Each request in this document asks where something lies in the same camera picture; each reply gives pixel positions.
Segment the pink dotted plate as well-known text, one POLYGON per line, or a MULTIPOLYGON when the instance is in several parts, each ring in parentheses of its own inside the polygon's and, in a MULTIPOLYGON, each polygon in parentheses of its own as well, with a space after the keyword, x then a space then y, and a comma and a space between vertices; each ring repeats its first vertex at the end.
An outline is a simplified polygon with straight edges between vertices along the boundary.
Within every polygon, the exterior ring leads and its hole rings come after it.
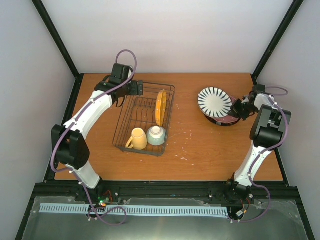
POLYGON ((236 98, 228 95, 223 98, 214 96, 210 102, 212 106, 210 115, 212 122, 219 126, 232 126, 239 122, 240 119, 238 117, 229 114, 232 104, 236 101, 236 98))

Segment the orange dotted plate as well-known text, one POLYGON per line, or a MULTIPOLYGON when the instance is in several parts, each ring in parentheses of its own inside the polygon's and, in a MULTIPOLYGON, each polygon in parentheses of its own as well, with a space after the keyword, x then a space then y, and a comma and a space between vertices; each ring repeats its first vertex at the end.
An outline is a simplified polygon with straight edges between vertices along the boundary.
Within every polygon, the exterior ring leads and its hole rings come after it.
POLYGON ((160 127, 162 127, 164 123, 166 107, 167 107, 167 93, 163 89, 158 93, 156 104, 155 104, 155 121, 156 121, 156 124, 160 127))

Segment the black white striped plate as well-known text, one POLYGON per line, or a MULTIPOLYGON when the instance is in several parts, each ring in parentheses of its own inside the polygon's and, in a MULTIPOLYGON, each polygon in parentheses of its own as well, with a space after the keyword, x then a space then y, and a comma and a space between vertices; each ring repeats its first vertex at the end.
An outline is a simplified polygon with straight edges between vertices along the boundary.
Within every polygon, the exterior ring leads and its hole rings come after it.
POLYGON ((224 118, 232 107, 231 97, 217 87, 202 89, 197 95, 197 103, 201 112, 210 118, 224 118))

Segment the black rimmed cream plate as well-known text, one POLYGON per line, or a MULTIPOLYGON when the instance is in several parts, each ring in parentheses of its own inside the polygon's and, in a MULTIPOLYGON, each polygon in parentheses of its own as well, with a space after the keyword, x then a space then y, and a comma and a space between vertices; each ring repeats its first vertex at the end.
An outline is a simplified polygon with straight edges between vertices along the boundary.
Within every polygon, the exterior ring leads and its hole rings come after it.
POLYGON ((209 120, 211 123, 217 125, 217 126, 222 126, 222 127, 229 127, 229 126, 233 126, 235 124, 237 124, 241 119, 231 116, 231 115, 227 115, 225 117, 221 117, 221 118, 214 118, 214 117, 210 117, 206 114, 204 114, 204 116, 206 117, 207 120, 209 120))

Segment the dark wire dish rack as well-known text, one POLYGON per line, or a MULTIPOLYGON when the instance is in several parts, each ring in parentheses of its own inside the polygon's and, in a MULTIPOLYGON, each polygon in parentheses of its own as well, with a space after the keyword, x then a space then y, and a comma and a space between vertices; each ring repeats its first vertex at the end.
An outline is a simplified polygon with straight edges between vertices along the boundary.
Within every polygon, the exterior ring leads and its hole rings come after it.
POLYGON ((143 95, 130 95, 125 98, 116 125, 113 145, 123 152, 133 152, 160 157, 164 154, 169 135, 176 88, 171 84, 143 82, 143 95), (165 129, 164 143, 159 146, 147 144, 143 150, 129 149, 126 143, 132 130, 141 128, 146 133, 156 123, 156 101, 160 91, 166 93, 166 109, 162 127, 165 129))

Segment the light green ceramic bowl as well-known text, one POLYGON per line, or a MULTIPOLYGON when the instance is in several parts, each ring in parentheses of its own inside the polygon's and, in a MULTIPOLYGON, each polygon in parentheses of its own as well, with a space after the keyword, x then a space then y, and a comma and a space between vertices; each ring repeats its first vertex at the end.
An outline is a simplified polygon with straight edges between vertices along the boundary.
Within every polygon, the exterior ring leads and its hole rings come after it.
POLYGON ((152 126, 148 129, 147 142, 152 146, 160 146, 165 142, 166 130, 161 126, 152 126))

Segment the yellow ceramic mug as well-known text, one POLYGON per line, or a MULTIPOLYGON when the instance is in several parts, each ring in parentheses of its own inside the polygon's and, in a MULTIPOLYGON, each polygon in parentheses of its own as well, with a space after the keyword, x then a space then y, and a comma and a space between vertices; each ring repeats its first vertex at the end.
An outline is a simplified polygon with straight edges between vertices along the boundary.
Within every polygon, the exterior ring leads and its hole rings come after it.
POLYGON ((125 147, 128 149, 143 150, 147 147, 147 135, 142 128, 134 128, 125 147))

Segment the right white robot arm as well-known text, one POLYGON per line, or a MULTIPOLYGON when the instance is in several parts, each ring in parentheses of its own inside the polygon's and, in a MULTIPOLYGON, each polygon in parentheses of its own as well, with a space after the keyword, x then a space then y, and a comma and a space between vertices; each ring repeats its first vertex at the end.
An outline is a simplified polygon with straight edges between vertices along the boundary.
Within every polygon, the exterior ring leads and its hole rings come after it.
POLYGON ((225 185, 224 198, 229 203, 244 201, 249 197, 255 175, 263 161, 272 151, 280 147, 288 136, 292 112, 282 109, 267 87, 256 84, 251 92, 232 104, 229 115, 246 120, 257 113, 249 138, 250 149, 240 168, 233 173, 225 185))

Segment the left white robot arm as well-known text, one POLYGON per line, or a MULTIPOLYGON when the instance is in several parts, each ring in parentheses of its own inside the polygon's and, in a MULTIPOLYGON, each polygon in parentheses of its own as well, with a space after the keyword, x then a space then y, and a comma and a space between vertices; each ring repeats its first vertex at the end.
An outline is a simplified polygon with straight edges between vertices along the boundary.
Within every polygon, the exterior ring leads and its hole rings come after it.
POLYGON ((86 195, 95 202, 103 198, 104 188, 98 185, 101 178, 89 162, 90 150, 86 138, 98 119, 120 98, 143 94, 143 82, 133 80, 133 77, 132 67, 115 63, 111 74, 95 86, 82 108, 63 125, 55 125, 51 130, 52 171, 58 172, 55 161, 65 165, 79 184, 87 187, 86 195))

